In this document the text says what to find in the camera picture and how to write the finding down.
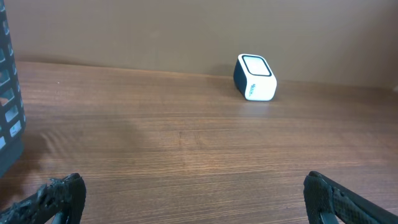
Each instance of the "wooden table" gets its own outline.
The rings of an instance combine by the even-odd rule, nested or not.
[[[232,77],[17,64],[27,116],[0,206],[79,172],[82,223],[308,223],[317,170],[398,213],[398,96],[279,82],[246,101]]]

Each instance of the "wood plank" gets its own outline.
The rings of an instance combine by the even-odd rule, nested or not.
[[[398,97],[280,82],[246,101],[231,77],[19,62],[25,151],[0,207],[79,172],[83,223],[308,223],[317,170],[397,213]]]

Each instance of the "brown wooden surface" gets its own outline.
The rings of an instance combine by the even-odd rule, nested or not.
[[[398,213],[398,97],[280,82],[246,101],[231,77],[17,64],[27,116],[0,206],[79,172],[82,223],[307,223],[317,170]]]

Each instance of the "blue side panel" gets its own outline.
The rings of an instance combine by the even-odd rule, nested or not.
[[[242,68],[241,64],[239,63],[239,60],[236,62],[236,66],[235,66],[234,82],[235,82],[236,88],[238,88],[238,90],[244,96],[244,93],[246,92],[246,87],[248,85],[248,80],[246,79],[246,76],[244,75],[243,68]]]

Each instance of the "perforated basket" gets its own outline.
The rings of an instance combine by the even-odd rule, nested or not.
[[[0,177],[23,150],[24,104],[21,98],[14,51],[4,1],[0,0]]]

